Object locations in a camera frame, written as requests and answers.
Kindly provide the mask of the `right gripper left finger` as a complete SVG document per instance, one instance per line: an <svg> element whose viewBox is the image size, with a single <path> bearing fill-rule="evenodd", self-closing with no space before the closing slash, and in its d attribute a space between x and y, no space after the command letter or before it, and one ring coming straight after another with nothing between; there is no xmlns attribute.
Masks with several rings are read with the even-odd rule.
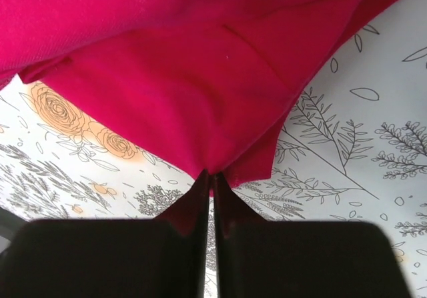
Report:
<svg viewBox="0 0 427 298"><path fill-rule="evenodd" d="M8 297L202 297L209 174L153 219L40 219L6 251Z"/></svg>

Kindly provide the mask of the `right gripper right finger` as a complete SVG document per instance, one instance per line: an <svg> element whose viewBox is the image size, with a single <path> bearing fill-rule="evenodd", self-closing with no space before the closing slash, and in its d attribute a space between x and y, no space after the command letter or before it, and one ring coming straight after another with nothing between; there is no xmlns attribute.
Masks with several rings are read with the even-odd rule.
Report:
<svg viewBox="0 0 427 298"><path fill-rule="evenodd" d="M220 297L395 297L406 282L382 230L366 222L268 221L212 181Z"/></svg>

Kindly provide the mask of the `bright red t-shirt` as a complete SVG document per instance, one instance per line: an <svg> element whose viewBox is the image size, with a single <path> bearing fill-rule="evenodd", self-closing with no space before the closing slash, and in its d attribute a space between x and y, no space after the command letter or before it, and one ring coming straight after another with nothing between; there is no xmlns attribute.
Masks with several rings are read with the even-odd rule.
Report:
<svg viewBox="0 0 427 298"><path fill-rule="evenodd" d="M286 115L396 0L1 0L1 82L44 82L191 176L268 178Z"/></svg>

